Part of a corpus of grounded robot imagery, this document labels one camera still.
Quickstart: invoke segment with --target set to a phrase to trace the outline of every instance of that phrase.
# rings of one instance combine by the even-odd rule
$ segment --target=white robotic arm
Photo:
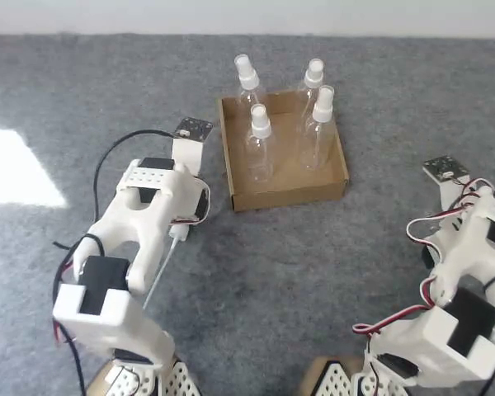
[[[484,179],[470,181],[451,157],[431,160],[424,170],[440,185],[444,209],[413,221],[441,220],[427,238],[414,238],[413,222],[408,226],[408,236],[426,245],[431,274],[422,282],[425,304],[376,325],[356,325],[355,332],[369,338],[363,371],[343,375],[330,392],[347,389],[347,382],[343,394],[349,396],[405,396],[405,387],[453,387],[495,372],[495,189]],[[476,189],[479,182],[485,186]],[[459,287],[464,276],[478,280],[485,296]],[[418,317],[404,319],[416,312]]]
[[[145,315],[135,297],[153,284],[169,227],[198,224],[209,213],[210,189],[196,174],[212,125],[205,123],[203,134],[198,120],[185,121],[185,128],[178,127],[184,139],[174,140],[173,158],[136,159],[129,165],[105,214],[87,232],[95,238],[83,238],[73,254],[77,284],[62,284],[54,304],[54,318],[79,342],[111,355],[137,378],[118,388],[121,396],[163,394],[162,382],[175,364],[172,337]],[[127,241],[139,244],[132,262],[110,257]]]

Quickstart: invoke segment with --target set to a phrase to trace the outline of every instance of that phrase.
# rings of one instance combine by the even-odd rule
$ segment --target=clear plastic bottle
[[[238,89],[238,105],[242,108],[241,112],[249,116],[249,112],[254,105],[266,105],[266,90],[261,85],[257,71],[251,65],[251,61],[245,54],[237,55],[234,64],[238,70],[238,80],[240,88]]]
[[[249,176],[255,182],[267,182],[273,176],[275,136],[264,105],[251,108],[251,129],[246,139],[246,159]]]
[[[295,114],[298,133],[303,131],[304,124],[314,109],[319,87],[323,85],[323,69],[324,63],[321,59],[310,60],[304,78],[297,87]]]
[[[323,85],[312,114],[304,123],[299,135],[299,160],[307,169],[319,169],[328,160],[333,146],[335,130],[332,120],[333,88]]]

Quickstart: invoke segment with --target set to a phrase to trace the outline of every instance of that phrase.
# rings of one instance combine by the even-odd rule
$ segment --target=carpet floor
[[[295,85],[309,59],[325,61],[351,174],[343,200],[230,209],[216,99],[236,92],[241,52],[270,91]],[[203,394],[291,395],[315,356],[361,354],[353,323],[419,300],[427,271],[404,228],[440,209],[422,162],[450,153],[495,183],[495,41],[0,36],[0,394],[78,394],[69,350],[52,339],[63,252],[51,241],[89,227],[93,168],[111,142],[172,131],[183,116],[217,125],[202,165],[212,208],[176,250],[149,313]],[[131,159],[167,156],[169,144],[135,139],[111,155],[101,207]],[[80,352],[91,379],[103,359]]]

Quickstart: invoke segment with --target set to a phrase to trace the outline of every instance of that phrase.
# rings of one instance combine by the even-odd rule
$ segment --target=spray nozzle
[[[237,67],[238,79],[240,80],[242,88],[251,91],[258,87],[259,79],[257,71],[251,65],[251,61],[247,55],[237,55],[234,59],[234,64]]]
[[[312,59],[304,75],[304,83],[309,88],[319,88],[323,84],[324,63],[321,59]]]
[[[271,135],[271,123],[264,105],[255,105],[251,108],[251,129],[259,139]]]
[[[317,122],[329,122],[332,119],[334,90],[329,85],[319,88],[319,94],[313,106],[312,117]]]

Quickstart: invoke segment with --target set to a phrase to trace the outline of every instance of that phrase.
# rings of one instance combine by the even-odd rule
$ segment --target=open cardboard tray
[[[336,138],[327,164],[316,171],[301,167],[297,155],[294,92],[268,95],[267,111],[276,135],[276,168],[266,183],[252,181],[248,175],[244,141],[249,118],[240,113],[236,99],[219,99],[219,116],[228,173],[229,193],[234,211],[295,205],[319,200],[339,200],[349,176],[335,122]]]

